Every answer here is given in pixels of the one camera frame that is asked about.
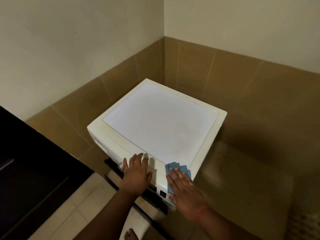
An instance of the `foot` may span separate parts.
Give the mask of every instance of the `foot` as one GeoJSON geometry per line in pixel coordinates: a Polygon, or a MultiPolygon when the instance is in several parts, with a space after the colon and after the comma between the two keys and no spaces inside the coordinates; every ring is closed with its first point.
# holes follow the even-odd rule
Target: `foot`
{"type": "Polygon", "coordinates": [[[134,230],[130,228],[124,235],[124,240],[139,240],[134,230]]]}

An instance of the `white appliance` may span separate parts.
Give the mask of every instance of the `white appliance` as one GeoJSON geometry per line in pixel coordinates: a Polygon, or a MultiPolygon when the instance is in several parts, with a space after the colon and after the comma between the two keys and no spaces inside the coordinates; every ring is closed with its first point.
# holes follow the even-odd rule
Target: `white appliance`
{"type": "Polygon", "coordinates": [[[154,191],[168,204],[165,164],[186,165],[193,180],[226,115],[145,79],[88,125],[88,131],[120,169],[124,157],[145,153],[154,191]]]}

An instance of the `forearm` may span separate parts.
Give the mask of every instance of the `forearm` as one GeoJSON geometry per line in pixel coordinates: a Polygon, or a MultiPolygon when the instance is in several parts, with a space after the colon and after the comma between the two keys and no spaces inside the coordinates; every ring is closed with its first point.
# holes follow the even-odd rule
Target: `forearm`
{"type": "Polygon", "coordinates": [[[78,234],[75,240],[118,240],[135,200],[135,196],[119,189],[101,212],[78,234]]]}
{"type": "Polygon", "coordinates": [[[230,222],[211,208],[207,208],[201,213],[199,225],[207,236],[214,240],[259,239],[233,222],[230,222]]]}

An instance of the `cleaning cloth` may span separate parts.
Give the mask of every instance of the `cleaning cloth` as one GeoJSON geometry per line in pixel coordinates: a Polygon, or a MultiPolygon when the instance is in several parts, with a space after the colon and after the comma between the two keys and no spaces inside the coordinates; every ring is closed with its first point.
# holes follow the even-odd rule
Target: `cleaning cloth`
{"type": "MultiPolygon", "coordinates": [[[[186,165],[180,166],[180,163],[175,162],[175,161],[166,164],[166,165],[165,165],[165,172],[166,172],[166,173],[169,173],[170,176],[172,177],[172,175],[171,175],[171,173],[170,173],[170,170],[169,170],[170,168],[173,168],[174,170],[175,170],[176,168],[178,168],[178,169],[180,169],[180,171],[181,171],[182,173],[187,174],[187,175],[191,178],[191,171],[188,170],[188,168],[187,168],[186,165]]],[[[169,185],[169,184],[168,184],[168,193],[174,194],[174,192],[173,192],[172,189],[170,188],[170,185],[169,185]]]]}

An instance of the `person's right arm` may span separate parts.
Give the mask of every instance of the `person's right arm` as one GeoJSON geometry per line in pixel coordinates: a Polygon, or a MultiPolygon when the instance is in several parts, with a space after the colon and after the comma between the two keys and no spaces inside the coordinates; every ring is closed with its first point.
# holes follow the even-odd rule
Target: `person's right arm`
{"type": "Polygon", "coordinates": [[[166,178],[174,194],[169,193],[169,198],[177,210],[188,220],[197,223],[209,238],[214,240],[260,239],[211,209],[188,175],[182,174],[179,169],[172,168],[170,173],[172,178],[169,174],[166,178]]]}

